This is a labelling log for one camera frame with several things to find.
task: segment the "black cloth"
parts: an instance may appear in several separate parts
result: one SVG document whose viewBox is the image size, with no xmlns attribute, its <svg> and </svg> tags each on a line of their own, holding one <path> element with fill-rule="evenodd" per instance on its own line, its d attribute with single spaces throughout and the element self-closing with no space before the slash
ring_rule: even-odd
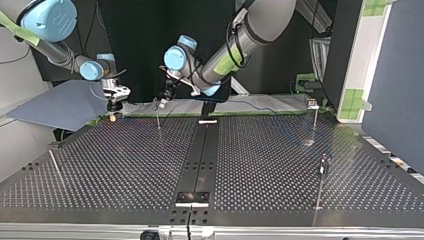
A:
<svg viewBox="0 0 424 240">
<path fill-rule="evenodd" d="M 110 45 L 130 102 L 150 102 L 161 91 L 166 50 L 182 34 L 198 42 L 196 56 L 208 60 L 225 42 L 234 0 L 100 0 Z M 183 87 L 188 95 L 189 88 Z"/>
</svg>

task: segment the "table surface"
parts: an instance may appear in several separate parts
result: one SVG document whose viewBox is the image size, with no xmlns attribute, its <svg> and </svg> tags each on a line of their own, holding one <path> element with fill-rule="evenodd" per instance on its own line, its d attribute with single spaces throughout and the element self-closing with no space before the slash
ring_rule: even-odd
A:
<svg viewBox="0 0 424 240">
<path fill-rule="evenodd" d="M 424 228 L 424 186 L 331 116 L 160 121 L 77 133 L 52 151 L 59 170 L 46 153 L 0 183 L 0 222 Z M 192 191 L 209 207 L 175 207 Z"/>
</svg>

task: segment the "black background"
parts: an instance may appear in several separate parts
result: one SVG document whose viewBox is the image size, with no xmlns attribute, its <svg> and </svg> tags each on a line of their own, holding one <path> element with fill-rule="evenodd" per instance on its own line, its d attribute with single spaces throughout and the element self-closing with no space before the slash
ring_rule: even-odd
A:
<svg viewBox="0 0 424 240">
<path fill-rule="evenodd" d="M 320 1 L 334 19 L 337 0 Z M 66 40 L 81 53 L 95 14 L 95 0 L 74 0 L 78 9 L 78 31 Z M 128 69 L 121 76 L 131 88 L 130 102 L 150 102 L 161 91 L 164 74 L 159 70 L 163 54 L 181 34 L 198 41 L 196 54 L 206 61 L 224 44 L 225 29 L 232 19 L 234 0 L 99 0 L 99 24 L 96 15 L 87 44 L 90 57 L 113 52 L 118 68 Z M 251 93 L 289 93 L 291 81 L 299 73 L 311 73 L 309 39 L 311 25 L 297 11 L 283 35 L 272 45 L 260 47 L 251 64 L 236 78 Z M 68 70 L 52 66 L 43 56 L 36 56 L 43 80 L 80 79 Z M 187 96 L 189 89 L 180 89 Z"/>
</svg>

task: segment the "blue joint cap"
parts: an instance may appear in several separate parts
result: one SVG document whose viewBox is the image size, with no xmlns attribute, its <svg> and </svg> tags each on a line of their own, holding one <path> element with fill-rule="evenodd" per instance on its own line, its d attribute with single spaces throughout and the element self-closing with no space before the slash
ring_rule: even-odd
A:
<svg viewBox="0 0 424 240">
<path fill-rule="evenodd" d="M 90 81 L 102 79 L 103 71 L 102 65 L 95 61 L 87 61 L 80 67 L 81 76 Z"/>
<path fill-rule="evenodd" d="M 215 85 L 215 86 L 209 88 L 208 90 L 203 91 L 203 93 L 206 96 L 210 97 L 210 96 L 214 95 L 219 90 L 220 87 L 221 87 L 221 85 Z"/>
<path fill-rule="evenodd" d="M 196 40 L 194 40 L 193 38 L 189 36 L 181 35 L 180 38 L 178 39 L 178 43 L 184 44 L 187 47 L 193 49 L 193 51 L 196 51 L 197 42 Z"/>
<path fill-rule="evenodd" d="M 166 51 L 163 57 L 166 67 L 171 70 L 180 71 L 184 68 L 187 56 L 184 49 L 180 46 L 172 46 Z"/>
<path fill-rule="evenodd" d="M 77 9 L 71 0 L 44 0 L 29 10 L 20 24 L 47 42 L 63 41 L 75 29 Z"/>
<path fill-rule="evenodd" d="M 110 60 L 110 61 L 114 61 L 115 62 L 115 55 L 113 55 L 112 53 L 97 54 L 97 59 L 100 59 L 100 60 Z"/>
</svg>

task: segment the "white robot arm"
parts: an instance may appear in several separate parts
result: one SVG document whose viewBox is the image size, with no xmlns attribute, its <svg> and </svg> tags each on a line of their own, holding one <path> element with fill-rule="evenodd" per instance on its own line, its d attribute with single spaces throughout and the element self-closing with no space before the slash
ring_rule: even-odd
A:
<svg viewBox="0 0 424 240">
<path fill-rule="evenodd" d="M 190 85 L 192 96 L 214 95 L 222 79 L 245 67 L 259 45 L 271 44 L 283 33 L 295 7 L 296 0 L 256 0 L 245 6 L 228 25 L 226 44 L 205 65 L 194 56 L 197 42 L 182 35 L 165 53 L 167 76 Z"/>
<path fill-rule="evenodd" d="M 86 80 L 102 80 L 110 111 L 130 94 L 116 81 L 117 69 L 113 54 L 98 54 L 93 60 L 76 55 L 63 41 L 77 24 L 77 9 L 71 0 L 0 0 L 0 12 L 16 25 L 35 33 L 37 44 L 24 40 L 56 65 L 81 74 Z"/>
</svg>

